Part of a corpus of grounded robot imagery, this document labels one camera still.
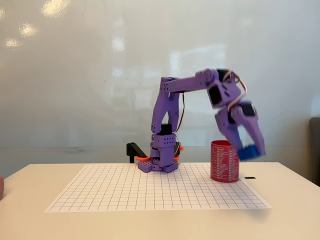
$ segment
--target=purple robot arm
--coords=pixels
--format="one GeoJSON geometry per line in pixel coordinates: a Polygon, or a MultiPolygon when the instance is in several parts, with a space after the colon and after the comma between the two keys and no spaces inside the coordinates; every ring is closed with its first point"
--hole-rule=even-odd
{"type": "Polygon", "coordinates": [[[153,109],[151,123],[150,160],[139,162],[144,172],[171,172],[178,167],[175,162],[175,132],[179,128],[179,96],[186,92],[207,89],[213,108],[220,111],[215,115],[219,131],[225,136],[240,160],[265,155],[265,143],[258,126],[258,115],[250,102],[243,102],[237,82],[245,85],[228,69],[206,69],[187,78],[162,77],[159,94],[153,109]],[[162,121],[168,113],[168,123],[162,121]],[[254,145],[243,148],[238,126],[243,125],[254,141],[254,145]]]}

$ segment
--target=red cup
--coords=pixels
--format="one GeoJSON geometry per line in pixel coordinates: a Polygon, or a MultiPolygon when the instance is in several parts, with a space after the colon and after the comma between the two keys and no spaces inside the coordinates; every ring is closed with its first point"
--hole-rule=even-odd
{"type": "Polygon", "coordinates": [[[239,158],[227,140],[211,142],[211,179],[234,183],[239,179],[239,158]]]}

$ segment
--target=grid paper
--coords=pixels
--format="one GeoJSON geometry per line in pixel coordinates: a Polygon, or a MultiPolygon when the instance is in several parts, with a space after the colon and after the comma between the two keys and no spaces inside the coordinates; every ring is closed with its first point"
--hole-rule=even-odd
{"type": "Polygon", "coordinates": [[[210,163],[180,163],[145,173],[134,163],[87,164],[44,211],[271,209],[245,181],[210,178],[210,163]]]}

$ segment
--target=gray chair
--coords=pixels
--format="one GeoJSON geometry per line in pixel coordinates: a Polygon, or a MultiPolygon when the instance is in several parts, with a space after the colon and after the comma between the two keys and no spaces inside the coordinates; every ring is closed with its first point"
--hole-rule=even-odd
{"type": "Polygon", "coordinates": [[[312,182],[320,187],[320,117],[309,121],[311,137],[312,182]]]}

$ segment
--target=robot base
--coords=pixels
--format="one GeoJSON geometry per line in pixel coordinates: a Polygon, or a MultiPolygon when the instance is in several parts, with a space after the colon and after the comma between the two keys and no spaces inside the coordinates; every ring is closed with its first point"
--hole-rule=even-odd
{"type": "Polygon", "coordinates": [[[174,162],[168,166],[160,167],[157,164],[152,164],[152,161],[140,161],[138,162],[138,169],[145,173],[151,171],[164,171],[165,173],[170,173],[178,168],[178,163],[174,162]]]}

